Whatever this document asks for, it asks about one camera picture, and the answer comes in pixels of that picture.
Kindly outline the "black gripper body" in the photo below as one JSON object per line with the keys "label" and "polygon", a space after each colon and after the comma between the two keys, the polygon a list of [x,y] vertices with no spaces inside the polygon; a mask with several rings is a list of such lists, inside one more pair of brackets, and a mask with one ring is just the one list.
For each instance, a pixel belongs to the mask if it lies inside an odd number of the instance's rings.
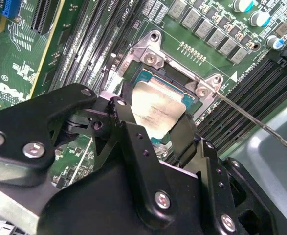
{"label": "black gripper body", "polygon": [[218,235],[205,214],[196,175],[161,163],[178,202],[175,221],[153,230],[139,218],[121,162],[109,164],[56,193],[39,220],[42,235]]}

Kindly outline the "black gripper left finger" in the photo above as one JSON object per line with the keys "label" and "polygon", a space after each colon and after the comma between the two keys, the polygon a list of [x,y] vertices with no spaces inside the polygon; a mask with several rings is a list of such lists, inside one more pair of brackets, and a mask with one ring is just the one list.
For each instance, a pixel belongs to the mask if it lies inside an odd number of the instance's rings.
{"label": "black gripper left finger", "polygon": [[0,215],[23,229],[39,229],[56,190],[49,179],[58,146],[79,134],[96,137],[104,163],[121,162],[142,222],[166,229],[177,203],[144,127],[127,94],[97,108],[97,96],[72,84],[0,111]]}

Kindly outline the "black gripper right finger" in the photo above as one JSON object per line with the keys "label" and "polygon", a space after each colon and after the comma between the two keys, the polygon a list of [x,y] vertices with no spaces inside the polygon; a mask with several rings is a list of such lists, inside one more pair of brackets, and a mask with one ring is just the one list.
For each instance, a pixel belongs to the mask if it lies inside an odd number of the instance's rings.
{"label": "black gripper right finger", "polygon": [[221,160],[190,114],[170,130],[179,167],[197,175],[201,226],[208,235],[275,235],[271,201],[235,159]]}

